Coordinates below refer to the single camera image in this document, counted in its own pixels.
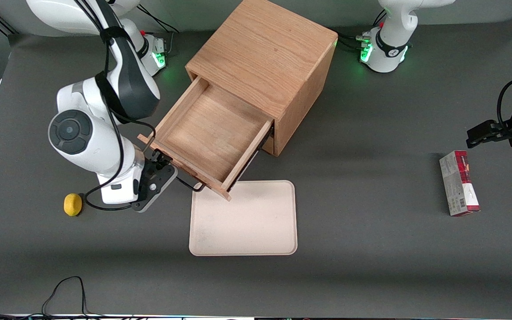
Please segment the open drawer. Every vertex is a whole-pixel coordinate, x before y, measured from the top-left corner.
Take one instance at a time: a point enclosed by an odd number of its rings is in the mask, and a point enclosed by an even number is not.
[[[174,166],[230,200],[230,187],[272,122],[262,111],[197,77],[159,122],[151,148],[162,150]]]

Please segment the wood grain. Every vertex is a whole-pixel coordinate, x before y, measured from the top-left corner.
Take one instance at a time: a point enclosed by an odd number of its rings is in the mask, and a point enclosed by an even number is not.
[[[276,156],[286,147],[293,133],[323,90],[334,52],[335,41],[329,50],[325,52],[325,55],[317,61],[317,66],[291,101],[286,114],[276,121],[274,126],[274,142],[276,144],[274,146],[274,154]]]
[[[197,77],[163,118],[151,147],[230,200],[226,190],[271,125],[269,116]]]
[[[272,2],[244,0],[186,68],[279,119],[336,38]]]
[[[144,136],[143,134],[140,134],[138,136],[138,139],[140,139],[144,144],[148,143],[149,138]],[[167,148],[167,146],[164,146],[163,144],[159,143],[158,141],[154,141],[151,143],[150,148],[155,150],[158,148],[159,150],[162,150],[164,154],[175,154],[172,150]],[[211,176],[208,176],[203,170],[200,170],[199,168],[194,168],[194,166],[190,163],[186,164],[186,160],[181,159],[180,157],[174,158],[172,161],[172,164],[176,166],[177,168],[187,172],[190,176],[193,178],[203,182],[207,187],[209,187],[211,190],[215,191],[217,194],[219,194],[222,198],[225,198],[226,200],[230,201],[232,198],[230,197],[230,194],[222,188],[222,183],[215,180]]]

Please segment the cardboard box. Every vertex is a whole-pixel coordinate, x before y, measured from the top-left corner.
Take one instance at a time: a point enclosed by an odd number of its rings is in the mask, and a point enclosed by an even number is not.
[[[449,215],[465,216],[480,211],[473,185],[469,179],[467,151],[453,151],[440,159],[441,176],[448,197]]]

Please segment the gray wall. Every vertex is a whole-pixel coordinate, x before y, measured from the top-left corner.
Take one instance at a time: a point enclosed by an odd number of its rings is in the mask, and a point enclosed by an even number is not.
[[[380,6],[376,0],[272,0],[301,16],[325,26],[371,24]],[[143,0],[159,19],[176,28],[215,30],[240,0]],[[0,0],[0,15],[21,33],[64,35],[46,26],[29,10],[25,0]],[[134,9],[126,15],[146,31],[160,31],[148,16]],[[420,10],[421,24],[473,24],[512,18],[512,0],[457,0],[454,4]]]

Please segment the circular joint cover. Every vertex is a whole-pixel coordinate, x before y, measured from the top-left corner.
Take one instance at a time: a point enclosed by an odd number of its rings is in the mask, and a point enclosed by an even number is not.
[[[86,113],[80,110],[68,110],[59,113],[48,127],[51,144],[67,154],[83,152],[92,135],[92,122]]]

